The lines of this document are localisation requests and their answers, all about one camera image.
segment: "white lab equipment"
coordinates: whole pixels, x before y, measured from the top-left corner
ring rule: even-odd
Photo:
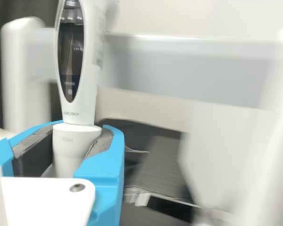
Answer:
[[[72,177],[91,143],[101,134],[94,117],[106,16],[111,17],[107,12],[115,15],[110,8],[112,2],[64,1],[62,9],[58,9],[54,59],[64,123],[53,126],[53,166],[57,177]]]

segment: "blue plastic holder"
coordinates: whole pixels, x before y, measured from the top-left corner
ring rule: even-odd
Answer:
[[[15,137],[0,141],[0,166],[4,176],[13,176],[12,148],[39,129],[58,124],[54,121],[32,127]],[[118,226],[121,214],[124,187],[125,140],[121,131],[111,126],[104,128],[113,133],[113,139],[108,150],[91,158],[85,159],[74,173],[75,178],[91,181],[96,188],[95,203],[92,208],[88,226]]]

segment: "gray surface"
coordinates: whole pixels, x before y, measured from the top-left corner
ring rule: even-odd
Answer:
[[[190,224],[148,208],[123,203],[120,226],[190,226]]]
[[[101,135],[91,144],[85,159],[94,156],[109,149],[113,139],[113,134],[110,130],[103,128]]]
[[[192,202],[177,163],[179,139],[155,136],[147,148],[149,155],[137,170],[131,186]]]
[[[38,130],[13,147],[14,176],[40,177],[52,164],[52,126]]]

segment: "white wall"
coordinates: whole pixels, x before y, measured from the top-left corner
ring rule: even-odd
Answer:
[[[272,40],[283,0],[120,0],[115,32]]]

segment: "metal screw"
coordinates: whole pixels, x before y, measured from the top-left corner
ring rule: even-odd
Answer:
[[[71,192],[80,192],[85,189],[85,185],[83,184],[75,184],[70,187]]]

